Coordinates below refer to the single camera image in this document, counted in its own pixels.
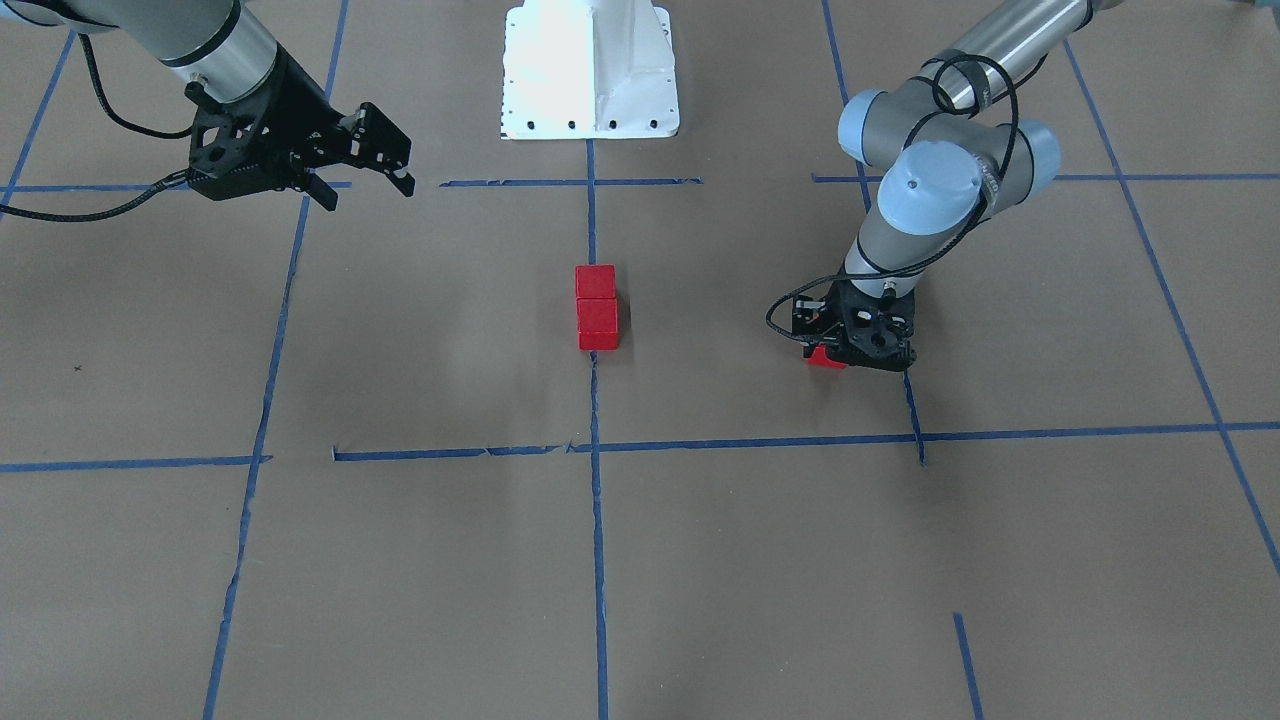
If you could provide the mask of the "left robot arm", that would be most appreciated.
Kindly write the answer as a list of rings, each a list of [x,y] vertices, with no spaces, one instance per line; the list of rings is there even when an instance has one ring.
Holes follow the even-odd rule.
[[[1062,149],[1018,90],[1108,1],[1005,1],[893,91],[849,99],[838,143],[882,169],[874,202],[819,299],[783,297],[787,340],[822,366],[905,372],[916,286],[979,224],[1051,184]]]

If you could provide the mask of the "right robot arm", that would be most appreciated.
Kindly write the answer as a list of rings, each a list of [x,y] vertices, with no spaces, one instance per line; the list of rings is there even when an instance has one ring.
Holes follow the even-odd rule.
[[[347,165],[384,176],[403,196],[410,137],[376,105],[330,105],[316,79],[242,1],[5,1],[3,17],[72,29],[101,109],[113,119],[91,36],[120,31],[172,70],[196,113],[180,137],[188,167],[146,188],[138,202],[186,184],[212,201],[293,190],[326,210],[338,196],[320,176]]]

